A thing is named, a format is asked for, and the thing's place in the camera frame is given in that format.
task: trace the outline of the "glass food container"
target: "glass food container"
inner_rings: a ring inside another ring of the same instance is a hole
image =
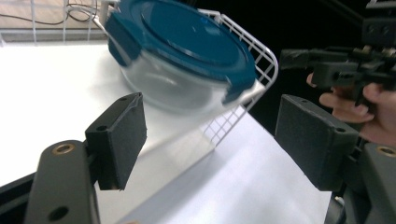
[[[147,103],[199,113],[252,88],[247,46],[197,9],[172,0],[121,0],[106,22],[109,51]]]

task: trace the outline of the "container lid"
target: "container lid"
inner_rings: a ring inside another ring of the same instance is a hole
[[[129,65],[140,50],[147,50],[194,76],[229,83],[226,102],[249,89],[256,79],[254,59],[244,43],[177,1],[121,0],[120,12],[112,14],[106,30],[112,42],[110,52],[121,65]]]

